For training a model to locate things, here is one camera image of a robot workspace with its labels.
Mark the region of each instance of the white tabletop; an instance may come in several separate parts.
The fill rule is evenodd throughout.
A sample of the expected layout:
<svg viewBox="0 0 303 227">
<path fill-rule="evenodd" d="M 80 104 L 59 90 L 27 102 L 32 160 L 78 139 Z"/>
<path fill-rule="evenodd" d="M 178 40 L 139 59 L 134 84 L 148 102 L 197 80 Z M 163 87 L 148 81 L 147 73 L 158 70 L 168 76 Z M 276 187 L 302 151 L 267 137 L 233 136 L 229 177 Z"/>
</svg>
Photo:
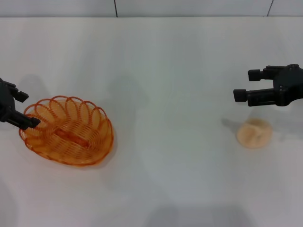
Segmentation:
<svg viewBox="0 0 303 227">
<path fill-rule="evenodd" d="M 0 124 L 1 227 L 298 227 L 303 101 L 248 107 L 234 89 L 267 65 L 303 66 L 303 18 L 1 18 L 0 77 L 30 95 L 103 107 L 113 153 L 77 169 L 28 150 Z M 271 144 L 247 150 L 261 117 Z"/>
</svg>

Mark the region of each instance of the wall seam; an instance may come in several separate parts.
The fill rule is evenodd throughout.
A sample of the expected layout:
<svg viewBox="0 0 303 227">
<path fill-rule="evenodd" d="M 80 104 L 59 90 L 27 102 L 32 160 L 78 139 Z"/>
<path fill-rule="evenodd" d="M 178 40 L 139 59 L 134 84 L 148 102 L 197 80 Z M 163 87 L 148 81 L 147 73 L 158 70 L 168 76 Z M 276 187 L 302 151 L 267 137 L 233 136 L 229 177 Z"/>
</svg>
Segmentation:
<svg viewBox="0 0 303 227">
<path fill-rule="evenodd" d="M 269 7 L 269 10 L 268 10 L 268 13 L 267 13 L 267 17 L 269 16 L 269 12 L 271 10 L 271 7 L 273 6 L 273 3 L 274 3 L 274 0 L 271 1 L 270 7 Z"/>
<path fill-rule="evenodd" d="M 116 17 L 118 17 L 116 0 L 114 0 L 114 4 L 115 4 Z"/>
</svg>

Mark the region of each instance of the wall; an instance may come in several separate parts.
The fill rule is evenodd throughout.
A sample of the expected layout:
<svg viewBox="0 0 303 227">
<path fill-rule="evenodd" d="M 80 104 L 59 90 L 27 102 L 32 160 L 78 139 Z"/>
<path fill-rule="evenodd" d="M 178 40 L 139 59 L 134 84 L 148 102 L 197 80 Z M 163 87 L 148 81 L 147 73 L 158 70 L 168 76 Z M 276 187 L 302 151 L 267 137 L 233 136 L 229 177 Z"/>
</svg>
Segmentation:
<svg viewBox="0 0 303 227">
<path fill-rule="evenodd" d="M 1 0 L 0 17 L 303 16 L 301 0 Z"/>
</svg>

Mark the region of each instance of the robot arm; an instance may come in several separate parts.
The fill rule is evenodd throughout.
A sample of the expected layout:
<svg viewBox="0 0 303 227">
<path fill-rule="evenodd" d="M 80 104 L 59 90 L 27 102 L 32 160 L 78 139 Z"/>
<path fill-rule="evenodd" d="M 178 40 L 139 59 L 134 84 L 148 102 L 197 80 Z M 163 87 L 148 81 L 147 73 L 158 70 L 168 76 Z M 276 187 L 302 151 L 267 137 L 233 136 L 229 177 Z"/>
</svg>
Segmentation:
<svg viewBox="0 0 303 227">
<path fill-rule="evenodd" d="M 8 122 L 23 130 L 35 128 L 40 123 L 39 119 L 29 118 L 15 109 L 14 99 L 24 102 L 27 98 L 28 94 L 19 91 L 16 85 L 0 78 L 0 122 Z"/>
<path fill-rule="evenodd" d="M 248 102 L 248 106 L 286 106 L 303 98 L 303 69 L 297 64 L 288 66 L 266 66 L 263 71 L 249 70 L 249 81 L 273 80 L 273 88 L 263 90 L 233 91 L 236 102 Z"/>
</svg>

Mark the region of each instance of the oval basket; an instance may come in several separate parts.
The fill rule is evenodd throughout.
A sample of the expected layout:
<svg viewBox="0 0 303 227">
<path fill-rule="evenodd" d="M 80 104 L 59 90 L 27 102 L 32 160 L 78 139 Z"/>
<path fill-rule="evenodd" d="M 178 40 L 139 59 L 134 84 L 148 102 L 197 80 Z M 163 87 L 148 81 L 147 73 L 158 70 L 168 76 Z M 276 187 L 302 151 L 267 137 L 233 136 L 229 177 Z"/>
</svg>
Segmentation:
<svg viewBox="0 0 303 227">
<path fill-rule="evenodd" d="M 90 101 L 56 96 L 30 105 L 24 114 L 41 123 L 19 130 L 19 135 L 44 158 L 71 166 L 94 166 L 112 150 L 112 124 L 105 111 Z"/>
</svg>

